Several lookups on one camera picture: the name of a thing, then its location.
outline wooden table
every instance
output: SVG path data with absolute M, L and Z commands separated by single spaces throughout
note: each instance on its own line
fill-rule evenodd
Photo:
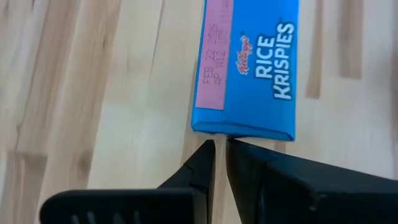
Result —
M 207 138 L 213 219 L 240 223 L 225 137 L 190 128 L 203 7 L 0 0 L 0 223 L 34 223 L 66 189 L 156 187 Z M 301 0 L 297 140 L 245 141 L 394 178 L 397 12 L 395 0 Z

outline rice krispies box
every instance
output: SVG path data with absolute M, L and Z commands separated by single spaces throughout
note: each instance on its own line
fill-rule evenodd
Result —
M 192 128 L 295 139 L 299 0 L 207 0 Z

